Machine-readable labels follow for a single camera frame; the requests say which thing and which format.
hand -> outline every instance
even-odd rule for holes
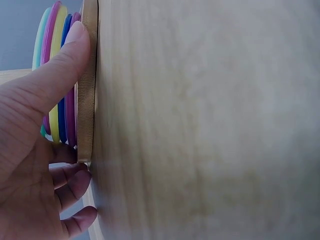
[[[90,55],[85,27],[76,22],[60,53],[29,75],[0,86],[0,239],[69,239],[97,217],[88,206],[59,213],[86,192],[91,175],[77,153],[43,138],[46,115],[75,85]],[[52,163],[69,163],[49,169]]]

stacked rings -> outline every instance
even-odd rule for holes
[[[47,63],[59,53],[71,26],[80,20],[80,13],[68,14],[67,8],[60,1],[44,11],[35,38],[32,70]],[[73,87],[43,118],[40,130],[44,137],[51,135],[55,143],[68,143],[72,147],[77,145],[77,98],[75,97],[77,92],[75,89]]]

wooden surface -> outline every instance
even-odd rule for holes
[[[13,79],[24,77],[29,74],[31,69],[17,69],[17,70],[6,70],[0,71],[0,85],[9,82]]]
[[[77,93],[78,162],[90,162],[94,138],[95,87],[98,37],[98,0],[84,0],[81,21],[90,36],[90,59],[81,79],[75,85]]]
[[[105,239],[320,234],[320,15],[305,0],[100,0]]]

pink ring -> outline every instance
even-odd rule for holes
[[[81,18],[80,13],[75,12],[72,15],[71,25],[79,21]],[[65,121],[66,121],[66,130],[67,130],[67,138],[68,143],[71,147],[77,145],[77,137],[76,137],[76,116],[75,116],[75,87],[73,87],[65,96]]]
[[[58,11],[60,9],[61,2],[57,1],[53,4],[50,15],[48,17],[48,21],[45,25],[42,48],[41,48],[41,61],[40,65],[46,64],[50,60],[50,50],[51,50],[51,42],[54,34],[55,23],[58,15]],[[50,122],[49,115],[47,114],[43,118],[43,125],[47,134],[51,134],[50,130]]]

finger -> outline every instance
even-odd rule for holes
[[[95,221],[97,214],[98,212],[93,206],[86,206],[72,217],[62,220],[61,224],[65,236],[74,238],[85,232]]]
[[[49,172],[52,176],[54,189],[60,188],[79,171],[87,171],[88,167],[84,163],[76,163],[62,167],[50,168]]]
[[[15,93],[15,102],[23,103],[34,113],[45,115],[79,80],[89,56],[88,31],[77,21],[72,25],[59,54],[27,76],[5,83],[4,86],[8,94]]]
[[[56,163],[67,163],[75,164],[77,163],[77,151],[65,144],[65,143],[54,143],[47,139],[43,139],[45,143],[43,144],[44,151],[47,154],[47,159],[49,159],[49,164]]]
[[[66,185],[54,191],[60,212],[75,204],[87,191],[91,180],[88,171],[78,171]]]

